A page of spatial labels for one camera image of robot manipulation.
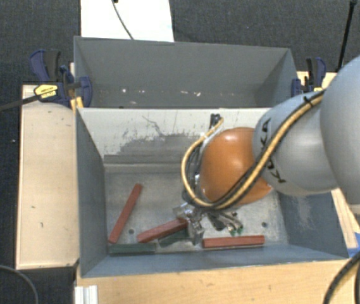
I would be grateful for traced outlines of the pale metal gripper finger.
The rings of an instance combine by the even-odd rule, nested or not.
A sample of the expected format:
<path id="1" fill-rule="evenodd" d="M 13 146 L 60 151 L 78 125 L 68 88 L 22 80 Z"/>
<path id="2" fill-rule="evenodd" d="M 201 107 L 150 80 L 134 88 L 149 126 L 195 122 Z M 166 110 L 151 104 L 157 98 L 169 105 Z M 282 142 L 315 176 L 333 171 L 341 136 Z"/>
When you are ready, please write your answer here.
<path id="1" fill-rule="evenodd" d="M 200 220 L 188 219 L 187 232 L 193 245 L 201 244 L 205 228 Z"/>
<path id="2" fill-rule="evenodd" d="M 196 217 L 195 208 L 188 203 L 183 203 L 179 206 L 174 207 L 173 213 L 176 218 L 183 220 L 194 220 Z"/>

